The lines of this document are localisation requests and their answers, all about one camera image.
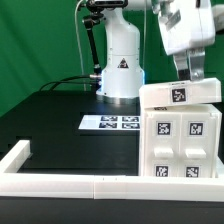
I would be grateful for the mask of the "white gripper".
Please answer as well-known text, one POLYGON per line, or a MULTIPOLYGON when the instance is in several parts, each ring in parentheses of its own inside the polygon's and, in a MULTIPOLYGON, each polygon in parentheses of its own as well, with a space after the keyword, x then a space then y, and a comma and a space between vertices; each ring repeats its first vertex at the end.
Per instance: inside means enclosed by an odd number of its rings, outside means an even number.
POLYGON ((191 81, 203 80, 205 49, 200 47, 212 45, 215 41, 210 0, 168 2, 161 7, 158 23, 166 54, 174 54, 178 79, 188 80, 190 70, 191 81), (188 49, 191 50, 188 51, 187 63, 187 55, 182 51, 188 49))

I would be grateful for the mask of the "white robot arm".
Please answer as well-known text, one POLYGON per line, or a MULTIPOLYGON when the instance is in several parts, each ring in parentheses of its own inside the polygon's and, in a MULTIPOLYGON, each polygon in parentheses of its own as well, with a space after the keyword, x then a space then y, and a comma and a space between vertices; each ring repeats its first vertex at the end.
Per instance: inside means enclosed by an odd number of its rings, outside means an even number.
POLYGON ((139 97, 144 70, 139 64, 140 32, 124 10, 151 10, 157 15, 163 47, 174 60, 180 80, 204 78, 205 48, 215 41, 215 8, 210 0, 93 0, 105 19, 107 65, 97 96, 112 102, 139 97))

